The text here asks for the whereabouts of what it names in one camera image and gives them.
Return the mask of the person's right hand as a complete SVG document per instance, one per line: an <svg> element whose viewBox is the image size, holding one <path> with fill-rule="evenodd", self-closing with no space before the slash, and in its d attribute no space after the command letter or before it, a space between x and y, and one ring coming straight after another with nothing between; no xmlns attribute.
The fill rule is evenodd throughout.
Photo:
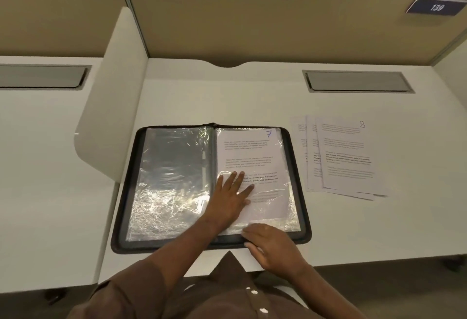
<svg viewBox="0 0 467 319"><path fill-rule="evenodd" d="M264 251L265 258L254 258L260 266L282 279L289 268L307 263L292 239L278 228L253 223L243 228L242 237Z"/></svg>

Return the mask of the person's left hand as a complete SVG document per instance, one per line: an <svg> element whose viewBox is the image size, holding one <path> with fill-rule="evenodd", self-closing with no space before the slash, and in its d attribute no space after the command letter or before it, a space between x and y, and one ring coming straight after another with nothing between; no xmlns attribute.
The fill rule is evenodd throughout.
<svg viewBox="0 0 467 319"><path fill-rule="evenodd" d="M202 222L206 222L214 236L225 231L233 222L235 222L242 210L239 204L242 200L249 200L248 197L254 190L254 185L251 184L246 189L235 194L235 180L239 172L232 172L229 175L229 191L227 194L218 193L218 180L214 186L213 193L208 201L207 207L201 216Z"/></svg>

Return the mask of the person's right forearm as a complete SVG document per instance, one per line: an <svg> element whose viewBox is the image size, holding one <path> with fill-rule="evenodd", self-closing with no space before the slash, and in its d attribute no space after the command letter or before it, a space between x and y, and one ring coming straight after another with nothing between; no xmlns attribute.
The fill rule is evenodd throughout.
<svg viewBox="0 0 467 319"><path fill-rule="evenodd" d="M313 311L325 319L368 319L308 263L289 268L283 278L297 289Z"/></svg>

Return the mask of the person's left forearm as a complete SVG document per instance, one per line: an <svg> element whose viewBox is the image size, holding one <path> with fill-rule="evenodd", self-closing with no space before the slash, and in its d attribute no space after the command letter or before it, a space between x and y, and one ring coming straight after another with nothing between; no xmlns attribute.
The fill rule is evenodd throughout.
<svg viewBox="0 0 467 319"><path fill-rule="evenodd" d="M184 233L148 257L163 277L167 291L173 290L208 245L228 226L202 216Z"/></svg>

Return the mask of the empty crinkled clear plastic sleeve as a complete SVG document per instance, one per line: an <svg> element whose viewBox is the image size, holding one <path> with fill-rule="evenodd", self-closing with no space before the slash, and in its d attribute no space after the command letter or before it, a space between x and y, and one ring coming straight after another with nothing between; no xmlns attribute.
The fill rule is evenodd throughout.
<svg viewBox="0 0 467 319"><path fill-rule="evenodd" d="M126 242L173 239L201 216L213 186L211 126L145 131Z"/></svg>

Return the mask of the brown button shirt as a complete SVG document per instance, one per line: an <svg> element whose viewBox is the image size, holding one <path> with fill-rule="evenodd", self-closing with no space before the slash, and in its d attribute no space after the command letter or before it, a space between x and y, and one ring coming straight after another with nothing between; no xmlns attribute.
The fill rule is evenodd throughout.
<svg viewBox="0 0 467 319"><path fill-rule="evenodd" d="M144 259L99 285L66 319L322 319L291 296L265 289L228 252L206 278L169 294L160 269Z"/></svg>

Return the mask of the loose printed paper sheet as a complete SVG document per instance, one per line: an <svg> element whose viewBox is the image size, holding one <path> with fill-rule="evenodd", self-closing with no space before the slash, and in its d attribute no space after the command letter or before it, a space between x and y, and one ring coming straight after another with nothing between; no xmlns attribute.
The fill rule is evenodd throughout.
<svg viewBox="0 0 467 319"><path fill-rule="evenodd" d="M339 192L388 196L362 117L316 117L323 187Z"/></svg>
<svg viewBox="0 0 467 319"><path fill-rule="evenodd" d="M316 118L312 115L306 116L306 132L307 132L307 185L312 192L326 192L352 198L365 200L374 200L373 194L361 192L339 191L324 187L323 173L318 141L318 131L316 126Z"/></svg>
<svg viewBox="0 0 467 319"><path fill-rule="evenodd" d="M310 189L308 185L306 117L298 116L291 118L291 125L291 139L297 167L300 174L301 185L304 191L312 192L312 189Z"/></svg>

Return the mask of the black zip display folder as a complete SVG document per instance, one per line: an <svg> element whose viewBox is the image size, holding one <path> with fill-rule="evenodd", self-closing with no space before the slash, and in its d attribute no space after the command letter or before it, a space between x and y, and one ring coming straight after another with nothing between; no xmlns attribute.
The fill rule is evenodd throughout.
<svg viewBox="0 0 467 319"><path fill-rule="evenodd" d="M248 197L250 205L237 221L210 243L208 250L243 248L244 239L240 233L249 223L266 223L279 228L295 244L309 242L312 228L289 132L283 127L209 123L195 126L149 126L137 130L111 236L112 250L118 254L149 253L174 239L125 241L133 199L130 192L137 178L134 176L138 170L137 159L142 155L146 129L201 126L214 129L213 186L210 197L219 175L230 175L233 171L245 172L244 186L254 185Z"/></svg>

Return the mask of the white desk divider panel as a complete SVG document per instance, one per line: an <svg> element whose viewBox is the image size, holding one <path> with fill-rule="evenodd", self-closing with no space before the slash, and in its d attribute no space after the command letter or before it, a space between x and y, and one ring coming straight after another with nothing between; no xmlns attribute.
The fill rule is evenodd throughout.
<svg viewBox="0 0 467 319"><path fill-rule="evenodd" d="M433 68L455 94L467 96L467 33Z"/></svg>
<svg viewBox="0 0 467 319"><path fill-rule="evenodd" d="M78 157L120 183L149 62L136 20L123 7L74 135Z"/></svg>

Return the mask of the beige fabric partition panel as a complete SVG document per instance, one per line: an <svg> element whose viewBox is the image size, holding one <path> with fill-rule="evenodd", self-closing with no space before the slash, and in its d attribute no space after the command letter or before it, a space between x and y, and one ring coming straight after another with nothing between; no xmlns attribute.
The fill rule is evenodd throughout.
<svg viewBox="0 0 467 319"><path fill-rule="evenodd" d="M0 0L0 56L102 57L125 0Z"/></svg>
<svg viewBox="0 0 467 319"><path fill-rule="evenodd" d="M429 65L464 38L455 15L415 0L130 0L150 58Z"/></svg>

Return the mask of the black desk foot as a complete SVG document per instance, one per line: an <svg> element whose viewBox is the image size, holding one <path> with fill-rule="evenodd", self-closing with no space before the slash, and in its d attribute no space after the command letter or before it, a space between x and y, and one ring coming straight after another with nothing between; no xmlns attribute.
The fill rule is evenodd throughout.
<svg viewBox="0 0 467 319"><path fill-rule="evenodd" d="M70 289L67 287L46 289L44 291L44 300L49 306L52 306L66 298L69 292Z"/></svg>

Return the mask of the blue desk number sign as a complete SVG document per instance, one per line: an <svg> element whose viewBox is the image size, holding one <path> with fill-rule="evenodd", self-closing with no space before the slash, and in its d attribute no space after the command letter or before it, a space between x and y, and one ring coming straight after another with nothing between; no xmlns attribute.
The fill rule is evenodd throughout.
<svg viewBox="0 0 467 319"><path fill-rule="evenodd" d="M414 0L406 14L456 16L467 6L467 0Z"/></svg>

